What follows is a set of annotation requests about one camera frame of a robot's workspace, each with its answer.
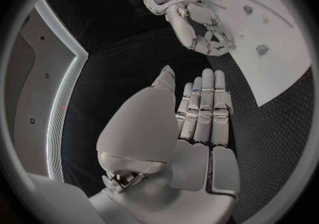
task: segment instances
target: robotic hand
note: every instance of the robotic hand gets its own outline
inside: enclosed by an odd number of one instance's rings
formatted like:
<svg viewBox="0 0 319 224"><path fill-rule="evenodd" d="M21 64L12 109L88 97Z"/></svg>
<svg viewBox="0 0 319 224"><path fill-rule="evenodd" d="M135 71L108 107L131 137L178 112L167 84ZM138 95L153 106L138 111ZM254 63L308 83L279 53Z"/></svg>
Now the robotic hand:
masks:
<svg viewBox="0 0 319 224"><path fill-rule="evenodd" d="M177 114L174 89L166 66L102 131L102 193L142 223L224 223L240 184L236 157L226 148L233 108L224 73L205 69L187 83Z"/></svg>
<svg viewBox="0 0 319 224"><path fill-rule="evenodd" d="M144 3L152 13L165 15L181 44L188 49L220 56L236 47L220 18L203 4L203 0L144 0ZM207 33L196 35L188 19L203 24Z"/></svg>

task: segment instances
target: white panel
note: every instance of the white panel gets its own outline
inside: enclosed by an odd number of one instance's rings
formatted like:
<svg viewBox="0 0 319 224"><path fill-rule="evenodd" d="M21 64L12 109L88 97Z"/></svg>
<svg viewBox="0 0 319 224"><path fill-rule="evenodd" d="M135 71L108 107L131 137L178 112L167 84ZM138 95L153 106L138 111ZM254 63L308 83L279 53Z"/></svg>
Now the white panel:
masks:
<svg viewBox="0 0 319 224"><path fill-rule="evenodd" d="M237 48L231 55L242 70L258 106L293 85L310 67L310 55L298 25L280 0L205 0L230 29ZM253 8L251 14L244 6ZM269 51L259 54L259 45Z"/></svg>

